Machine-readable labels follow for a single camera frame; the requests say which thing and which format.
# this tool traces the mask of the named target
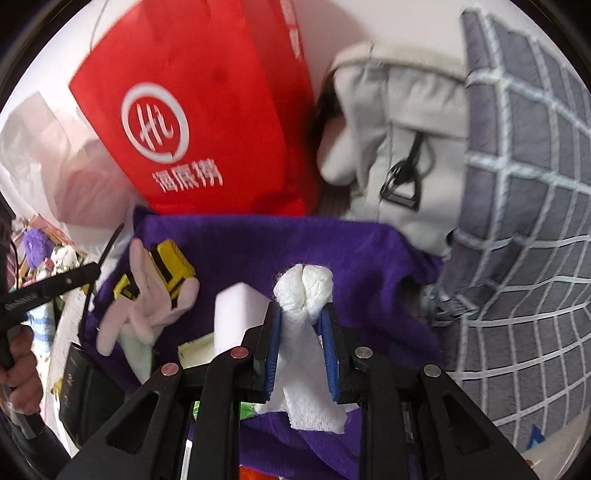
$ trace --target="purple fabric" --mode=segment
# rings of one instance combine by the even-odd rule
[[[420,367],[441,361],[435,334],[413,318],[399,298],[403,278],[433,283],[441,261],[411,247],[390,226],[320,217],[157,216],[144,209],[136,210],[134,226],[135,236],[146,247],[172,238],[201,282],[195,307],[167,327],[156,343],[161,364],[178,361],[179,345],[213,330],[218,292],[243,281],[272,298],[277,274],[296,263],[332,270],[339,321],[354,329],[361,342],[397,365]],[[99,291],[80,338],[86,352],[130,392],[139,382],[121,347],[116,345],[105,358],[95,345],[100,319],[127,264],[124,254]],[[243,422],[241,461],[290,479],[356,478],[359,416],[359,411],[350,414],[344,435],[296,432],[283,414],[250,419]]]
[[[22,239],[25,245],[25,255],[31,268],[37,268],[46,258],[51,258],[55,243],[36,228],[26,231]]]

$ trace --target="white foam block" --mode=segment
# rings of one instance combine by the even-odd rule
[[[222,353],[242,343],[244,333],[262,325],[270,300],[245,283],[237,283],[216,296],[213,343]]]

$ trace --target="red shopping bag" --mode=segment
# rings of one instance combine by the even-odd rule
[[[316,206],[314,97],[291,0],[144,0],[70,90],[159,213]]]

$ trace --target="blue gripper pad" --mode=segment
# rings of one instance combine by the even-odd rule
[[[275,387],[275,374],[277,373],[277,358],[279,357],[279,341],[281,337],[281,319],[283,310],[277,306],[275,317],[273,318],[273,329],[271,331],[271,340],[269,341],[269,350],[267,350],[267,360],[265,361],[265,399],[271,399],[271,393]]]
[[[326,308],[323,308],[320,313],[320,334],[322,335],[324,364],[326,366],[326,377],[329,382],[329,391],[332,395],[332,400],[337,401],[340,397],[339,361],[336,356],[335,340],[332,335],[330,317]]]

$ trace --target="white cloth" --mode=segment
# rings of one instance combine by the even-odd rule
[[[139,288],[135,301],[119,296],[107,309],[100,323],[96,349],[109,356],[119,341],[125,358],[138,379],[144,383],[150,377],[152,347],[168,325],[190,310],[199,293],[199,280],[187,278],[172,301],[158,274],[149,252],[141,240],[134,238],[129,245],[129,267]]]
[[[332,299],[328,268],[301,264],[290,268],[273,290],[283,310],[281,343],[271,399],[257,413],[285,411],[296,430],[343,433],[348,408],[332,401],[322,346],[314,323]]]

